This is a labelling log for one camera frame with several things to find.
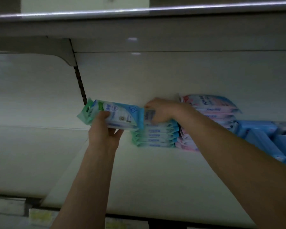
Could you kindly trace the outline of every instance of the forearm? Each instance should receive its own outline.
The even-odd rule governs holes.
[[[51,229],[104,228],[114,156],[112,151],[88,147]]]
[[[190,105],[180,105],[175,119],[258,226],[286,227],[285,165]]]

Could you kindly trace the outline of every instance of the hand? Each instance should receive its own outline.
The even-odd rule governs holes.
[[[175,119],[178,109],[181,106],[183,106],[183,104],[176,101],[154,98],[145,104],[144,107],[147,109],[154,109],[156,111],[156,114],[152,119],[152,123],[157,124],[167,122],[170,119]]]
[[[115,152],[118,148],[124,130],[116,131],[114,128],[108,128],[105,119],[109,115],[108,111],[100,111],[93,119],[89,130],[89,147],[105,149],[106,152]]]

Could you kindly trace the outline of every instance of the green wet wipes package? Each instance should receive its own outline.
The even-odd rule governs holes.
[[[125,130],[138,130],[144,128],[144,108],[136,105],[119,104],[102,100],[92,101],[88,99],[78,118],[86,125],[91,125],[93,119],[100,111],[109,111],[106,118],[109,128]]]

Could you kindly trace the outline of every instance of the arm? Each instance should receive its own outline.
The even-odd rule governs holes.
[[[51,229],[105,227],[114,156],[123,130],[108,129],[100,112],[89,130],[89,146],[64,205]]]
[[[189,104],[154,99],[154,123],[175,119],[259,228],[286,228],[286,165]]]

